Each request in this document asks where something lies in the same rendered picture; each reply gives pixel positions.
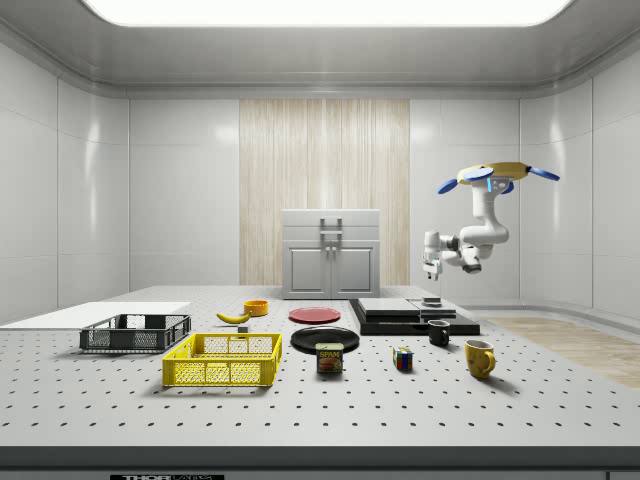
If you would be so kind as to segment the black mug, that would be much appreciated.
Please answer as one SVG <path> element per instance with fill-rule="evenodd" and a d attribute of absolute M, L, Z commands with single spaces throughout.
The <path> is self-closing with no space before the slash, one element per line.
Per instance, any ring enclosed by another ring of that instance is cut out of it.
<path fill-rule="evenodd" d="M 445 320 L 429 320 L 428 333 L 432 345 L 445 347 L 450 341 L 450 323 Z"/>

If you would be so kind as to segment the black stove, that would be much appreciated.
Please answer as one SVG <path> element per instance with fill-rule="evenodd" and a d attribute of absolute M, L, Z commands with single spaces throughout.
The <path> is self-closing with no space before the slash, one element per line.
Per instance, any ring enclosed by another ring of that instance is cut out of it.
<path fill-rule="evenodd" d="M 352 299 L 349 303 L 359 321 L 361 335 L 408 336 L 429 333 L 428 318 L 420 313 L 409 316 L 368 315 L 358 300 Z M 454 317 L 444 317 L 443 320 L 450 324 L 451 335 L 481 334 L 480 325 L 460 313 L 456 313 Z"/>

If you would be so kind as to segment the white cabinet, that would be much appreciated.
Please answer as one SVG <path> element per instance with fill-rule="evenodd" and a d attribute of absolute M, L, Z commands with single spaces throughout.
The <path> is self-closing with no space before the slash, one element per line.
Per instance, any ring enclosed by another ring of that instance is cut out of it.
<path fill-rule="evenodd" d="M 377 297 L 379 214 L 378 209 L 284 209 L 283 297 Z"/>

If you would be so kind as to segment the yellow mug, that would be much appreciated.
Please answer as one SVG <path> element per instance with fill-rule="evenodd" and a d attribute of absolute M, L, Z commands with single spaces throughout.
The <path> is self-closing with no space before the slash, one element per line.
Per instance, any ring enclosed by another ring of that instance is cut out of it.
<path fill-rule="evenodd" d="M 482 340 L 467 340 L 464 348 L 470 374 L 487 379 L 496 366 L 494 346 Z"/>

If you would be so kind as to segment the drone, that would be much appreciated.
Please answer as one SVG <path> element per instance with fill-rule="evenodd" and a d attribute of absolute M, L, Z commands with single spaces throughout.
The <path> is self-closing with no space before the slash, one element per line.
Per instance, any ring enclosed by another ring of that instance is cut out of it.
<path fill-rule="evenodd" d="M 526 177 L 529 173 L 540 177 L 558 181 L 560 177 L 551 172 L 539 169 L 521 162 L 498 162 L 492 164 L 474 165 L 458 172 L 454 179 L 445 181 L 438 187 L 437 193 L 444 194 L 455 188 L 458 184 L 471 185 L 476 181 L 487 180 L 488 190 L 492 190 L 492 178 L 505 178 L 508 186 L 503 194 L 509 193 L 513 189 L 513 182 Z"/>

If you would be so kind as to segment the red plate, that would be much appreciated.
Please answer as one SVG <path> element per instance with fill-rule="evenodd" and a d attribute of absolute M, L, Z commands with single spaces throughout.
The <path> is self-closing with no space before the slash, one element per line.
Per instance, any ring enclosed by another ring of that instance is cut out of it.
<path fill-rule="evenodd" d="M 341 318 L 338 310 L 329 307 L 303 307 L 289 312 L 289 319 L 302 324 L 328 324 Z"/>

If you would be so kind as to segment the flat-sided can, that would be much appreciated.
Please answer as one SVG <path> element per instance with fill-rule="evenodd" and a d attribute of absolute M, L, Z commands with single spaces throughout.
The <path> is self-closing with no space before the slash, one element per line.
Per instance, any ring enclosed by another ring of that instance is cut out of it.
<path fill-rule="evenodd" d="M 344 345 L 342 343 L 317 343 L 315 349 L 318 373 L 343 371 Z"/>

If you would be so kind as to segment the black plate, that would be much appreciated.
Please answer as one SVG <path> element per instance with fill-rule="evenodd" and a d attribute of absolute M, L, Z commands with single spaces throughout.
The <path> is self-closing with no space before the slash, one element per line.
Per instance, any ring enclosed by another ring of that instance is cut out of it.
<path fill-rule="evenodd" d="M 301 351 L 315 352 L 318 343 L 341 343 L 345 352 L 356 349 L 360 337 L 353 331 L 331 326 L 316 326 L 295 331 L 291 343 Z"/>

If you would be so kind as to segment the yellow basket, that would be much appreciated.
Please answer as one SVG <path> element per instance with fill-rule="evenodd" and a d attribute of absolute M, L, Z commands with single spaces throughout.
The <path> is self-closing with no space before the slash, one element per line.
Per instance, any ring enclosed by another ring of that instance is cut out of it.
<path fill-rule="evenodd" d="M 195 333 L 162 358 L 165 386 L 270 386 L 280 333 Z"/>

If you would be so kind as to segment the dark grey basket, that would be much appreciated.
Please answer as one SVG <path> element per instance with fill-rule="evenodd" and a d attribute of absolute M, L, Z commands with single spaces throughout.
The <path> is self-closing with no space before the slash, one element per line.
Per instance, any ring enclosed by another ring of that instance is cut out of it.
<path fill-rule="evenodd" d="M 97 352 L 163 352 L 191 330 L 191 316 L 119 314 L 80 331 L 80 348 Z"/>

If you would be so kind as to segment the white board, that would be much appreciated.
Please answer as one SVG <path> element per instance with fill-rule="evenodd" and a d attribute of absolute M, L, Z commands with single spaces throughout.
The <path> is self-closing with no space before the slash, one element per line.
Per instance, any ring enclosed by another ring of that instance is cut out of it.
<path fill-rule="evenodd" d="M 118 314 L 170 314 L 189 302 L 89 302 L 0 326 L 0 329 L 81 329 Z"/>

